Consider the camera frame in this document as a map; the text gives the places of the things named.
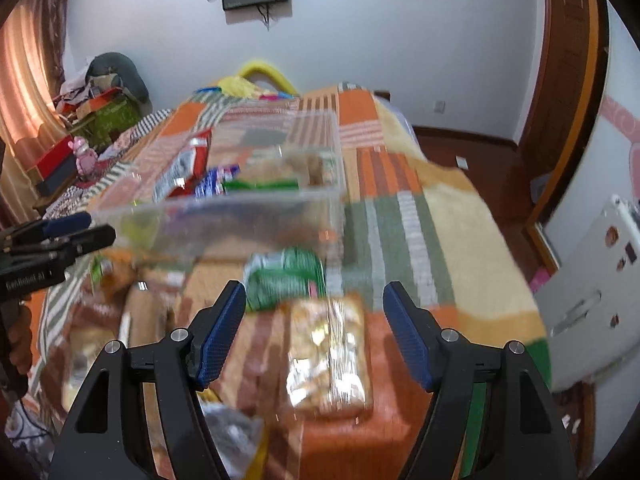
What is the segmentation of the person's left hand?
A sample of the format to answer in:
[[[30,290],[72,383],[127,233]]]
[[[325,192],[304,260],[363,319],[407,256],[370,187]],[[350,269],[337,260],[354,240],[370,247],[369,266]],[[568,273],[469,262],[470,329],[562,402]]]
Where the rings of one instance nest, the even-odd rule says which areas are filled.
[[[32,314],[28,307],[21,304],[20,316],[9,328],[11,344],[10,361],[21,375],[26,375],[32,367]]]

